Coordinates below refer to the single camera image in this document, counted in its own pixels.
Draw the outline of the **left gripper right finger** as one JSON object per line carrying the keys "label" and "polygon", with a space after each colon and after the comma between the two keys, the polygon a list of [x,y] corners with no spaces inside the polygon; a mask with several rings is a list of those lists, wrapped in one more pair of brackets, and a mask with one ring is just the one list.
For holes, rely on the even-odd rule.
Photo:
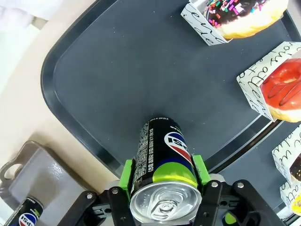
{"label": "left gripper right finger", "polygon": [[286,226],[249,181],[229,185],[211,179],[200,155],[192,155],[191,160],[202,194],[193,226],[215,226],[219,210],[226,210],[235,219],[223,226]]}

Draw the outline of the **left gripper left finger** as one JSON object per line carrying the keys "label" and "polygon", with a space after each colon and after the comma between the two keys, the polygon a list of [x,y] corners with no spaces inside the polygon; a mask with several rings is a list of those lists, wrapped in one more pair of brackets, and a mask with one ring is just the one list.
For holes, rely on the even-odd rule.
{"label": "left gripper left finger", "polygon": [[57,226],[101,226],[109,217],[113,226],[136,226],[129,207],[134,169],[135,160],[126,160],[116,185],[110,185],[101,194],[83,191]]}

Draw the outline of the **black green Pepsi can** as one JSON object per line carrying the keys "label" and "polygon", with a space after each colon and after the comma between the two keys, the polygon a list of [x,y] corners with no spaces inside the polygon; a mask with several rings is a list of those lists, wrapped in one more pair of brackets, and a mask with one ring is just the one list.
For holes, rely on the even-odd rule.
{"label": "black green Pepsi can", "polygon": [[43,210],[44,207],[42,203],[36,198],[26,197],[6,221],[4,226],[35,226]]}
{"label": "black green Pepsi can", "polygon": [[167,117],[141,130],[130,210],[141,223],[176,225],[191,221],[202,197],[180,126]]}

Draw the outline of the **black plastic tray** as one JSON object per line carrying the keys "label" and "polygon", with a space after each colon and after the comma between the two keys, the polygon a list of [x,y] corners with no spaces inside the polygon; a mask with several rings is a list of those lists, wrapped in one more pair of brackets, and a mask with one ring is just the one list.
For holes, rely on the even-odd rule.
{"label": "black plastic tray", "polygon": [[279,191],[285,179],[277,170],[271,152],[298,126],[285,121],[270,122],[260,116],[207,158],[205,165],[209,173],[221,174],[228,184],[248,180],[278,215],[289,217]]}
{"label": "black plastic tray", "polygon": [[283,41],[293,19],[208,46],[181,16],[186,0],[97,0],[45,58],[41,91],[54,116],[112,173],[136,155],[149,120],[176,121],[213,171],[268,125],[237,76]]}

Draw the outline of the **yellow glazed donut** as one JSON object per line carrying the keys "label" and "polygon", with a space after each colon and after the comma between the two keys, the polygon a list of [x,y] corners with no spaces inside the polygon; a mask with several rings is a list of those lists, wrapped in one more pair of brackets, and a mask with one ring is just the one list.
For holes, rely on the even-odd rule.
{"label": "yellow glazed donut", "polygon": [[298,196],[291,204],[291,210],[294,214],[301,217],[301,196]]}

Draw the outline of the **chocolate glazed donut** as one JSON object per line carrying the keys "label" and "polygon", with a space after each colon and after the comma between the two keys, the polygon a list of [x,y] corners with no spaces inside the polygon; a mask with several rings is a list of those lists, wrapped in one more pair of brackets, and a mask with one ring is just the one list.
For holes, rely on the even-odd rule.
{"label": "chocolate glazed donut", "polygon": [[290,167],[291,176],[297,181],[301,181],[301,153],[294,160]]}

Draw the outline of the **red glazed donut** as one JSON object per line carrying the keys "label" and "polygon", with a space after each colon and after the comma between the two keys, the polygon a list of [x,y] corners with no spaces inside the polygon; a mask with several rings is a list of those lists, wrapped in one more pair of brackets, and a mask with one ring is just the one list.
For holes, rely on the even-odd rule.
{"label": "red glazed donut", "polygon": [[273,118],[301,121],[301,58],[284,61],[260,88]]}

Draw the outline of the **chocolate sprinkle donut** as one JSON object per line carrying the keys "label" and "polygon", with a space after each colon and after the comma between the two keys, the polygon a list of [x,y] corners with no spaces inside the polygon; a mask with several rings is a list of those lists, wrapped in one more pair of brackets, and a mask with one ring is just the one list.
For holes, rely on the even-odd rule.
{"label": "chocolate sprinkle donut", "polygon": [[208,0],[203,16],[225,39],[255,35],[279,20],[289,0]]}

